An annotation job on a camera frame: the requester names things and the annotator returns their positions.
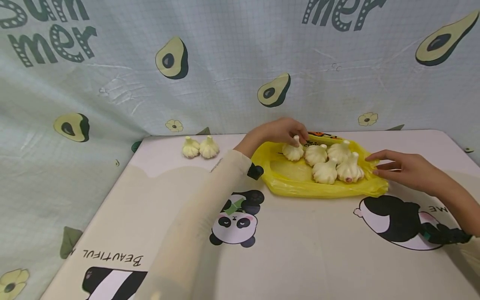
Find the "black and white cartoon figure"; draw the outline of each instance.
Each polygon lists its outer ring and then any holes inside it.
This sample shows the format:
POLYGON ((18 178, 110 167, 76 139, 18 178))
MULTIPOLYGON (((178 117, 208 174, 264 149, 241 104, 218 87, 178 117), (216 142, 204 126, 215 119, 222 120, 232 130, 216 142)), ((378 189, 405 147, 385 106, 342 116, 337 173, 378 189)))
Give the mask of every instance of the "black and white cartoon figure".
POLYGON ((85 272, 82 289, 87 300, 133 300, 147 272, 91 267, 85 272))
POLYGON ((438 227, 439 222, 419 210, 417 203, 383 195, 363 199, 353 213, 363 218, 376 234, 400 247, 420 251, 440 248, 442 244, 427 241, 420 233, 424 227, 438 227))
POLYGON ((261 191, 233 193, 217 217, 210 235, 214 245, 240 244, 245 248, 255 244, 255 231, 260 204, 265 197, 261 191))

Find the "fabric backdrop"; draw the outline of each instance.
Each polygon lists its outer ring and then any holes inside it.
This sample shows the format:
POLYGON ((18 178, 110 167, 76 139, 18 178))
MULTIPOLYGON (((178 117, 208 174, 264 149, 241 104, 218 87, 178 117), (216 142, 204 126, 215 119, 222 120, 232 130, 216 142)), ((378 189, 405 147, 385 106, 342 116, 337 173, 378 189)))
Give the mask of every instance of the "fabric backdrop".
POLYGON ((39 298, 63 227, 85 229, 145 136, 290 116, 326 132, 438 129, 480 162, 478 9, 0 0, 0 296, 39 298))

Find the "hand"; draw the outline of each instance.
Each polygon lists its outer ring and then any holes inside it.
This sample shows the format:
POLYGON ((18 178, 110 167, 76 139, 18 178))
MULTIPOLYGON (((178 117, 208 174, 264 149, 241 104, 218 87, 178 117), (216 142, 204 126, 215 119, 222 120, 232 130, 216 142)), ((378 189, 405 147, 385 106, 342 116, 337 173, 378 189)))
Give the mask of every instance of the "hand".
POLYGON ((262 124, 247 133, 234 149, 251 158, 257 148, 264 142, 287 143, 295 147, 298 146, 298 142, 293 138, 295 135, 300 137, 300 143, 305 144, 308 140, 305 125, 292 118, 279 118, 262 124))
POLYGON ((295 135, 300 137, 301 144, 305 144, 308 140, 305 125, 292 118, 279 118, 262 124, 249 134, 257 135, 263 142, 287 143, 295 147, 299 145, 293 138, 295 135))
POLYGON ((480 237, 480 205, 458 182, 418 154, 383 150, 365 160, 377 159, 393 162, 378 165, 374 174, 437 197, 466 233, 480 237))
POLYGON ((378 165, 373 173, 430 196, 443 196, 445 192, 462 188, 455 180, 418 154, 405 154, 391 150, 374 153, 365 160, 393 160, 378 165))

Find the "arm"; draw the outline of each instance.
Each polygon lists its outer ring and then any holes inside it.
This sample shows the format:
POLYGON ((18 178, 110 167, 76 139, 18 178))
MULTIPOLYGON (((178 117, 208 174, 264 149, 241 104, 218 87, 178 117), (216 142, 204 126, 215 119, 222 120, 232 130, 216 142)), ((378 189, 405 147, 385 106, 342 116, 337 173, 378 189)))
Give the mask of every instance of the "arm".
POLYGON ((299 124, 305 142, 308 138, 305 127, 293 119, 282 118, 246 134, 234 150, 219 161, 202 188, 170 225, 147 276, 135 294, 136 300, 190 299, 202 249, 212 225, 237 183, 248 172, 253 153, 265 141, 297 144, 291 136, 297 134, 295 128, 299 124))
MULTIPOLYGON (((383 150, 372 154, 366 160, 377 159, 392 162, 377 166, 375 174, 437 197, 463 231, 480 237, 480 205, 458 182, 418 154, 383 150)), ((473 237, 470 242, 458 246, 466 261, 480 276, 480 239, 473 237)))

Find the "forearm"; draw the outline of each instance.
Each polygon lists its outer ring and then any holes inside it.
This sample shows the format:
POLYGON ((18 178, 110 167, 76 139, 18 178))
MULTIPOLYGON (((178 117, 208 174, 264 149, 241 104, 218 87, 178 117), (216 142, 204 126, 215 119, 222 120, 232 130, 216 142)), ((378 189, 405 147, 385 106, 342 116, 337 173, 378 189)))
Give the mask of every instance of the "forearm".
POLYGON ((264 142, 264 135, 259 132, 258 128, 255 128, 247 133, 242 141, 233 149, 243 153, 246 157, 251 158, 258 147, 264 142))
POLYGON ((458 185, 443 192, 438 199, 466 233, 480 237, 480 205, 465 188, 458 185))
POLYGON ((155 300, 189 299, 213 222, 251 163, 232 150, 208 174, 170 225, 135 299, 150 300, 155 293, 155 300))

